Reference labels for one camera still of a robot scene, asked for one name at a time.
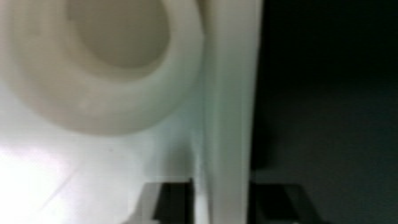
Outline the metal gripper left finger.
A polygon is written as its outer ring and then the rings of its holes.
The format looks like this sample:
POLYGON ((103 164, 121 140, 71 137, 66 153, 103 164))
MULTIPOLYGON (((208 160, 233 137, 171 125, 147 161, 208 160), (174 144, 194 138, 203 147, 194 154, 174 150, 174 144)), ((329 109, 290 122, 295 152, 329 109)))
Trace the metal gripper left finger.
POLYGON ((126 224, 194 224, 192 182, 153 182, 144 185, 126 224))

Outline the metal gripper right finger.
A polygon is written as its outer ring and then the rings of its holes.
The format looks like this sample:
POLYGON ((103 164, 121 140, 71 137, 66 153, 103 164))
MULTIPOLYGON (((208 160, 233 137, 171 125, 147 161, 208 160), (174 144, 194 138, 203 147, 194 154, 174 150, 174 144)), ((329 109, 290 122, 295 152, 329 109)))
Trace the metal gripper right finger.
POLYGON ((297 184, 258 184, 256 224, 323 224, 304 188, 297 184))

